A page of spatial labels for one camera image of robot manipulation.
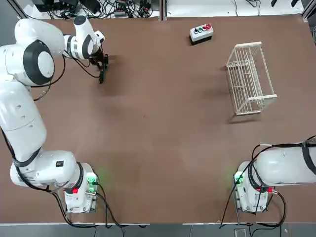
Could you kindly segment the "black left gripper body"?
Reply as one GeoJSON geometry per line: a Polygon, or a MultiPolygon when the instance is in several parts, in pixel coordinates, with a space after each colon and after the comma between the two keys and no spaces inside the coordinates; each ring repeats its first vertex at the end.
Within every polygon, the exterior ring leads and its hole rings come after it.
{"type": "Polygon", "coordinates": [[[104,64],[104,54],[101,48],[99,48],[95,53],[93,53],[89,61],[92,65],[97,67],[103,67],[104,64]]]}

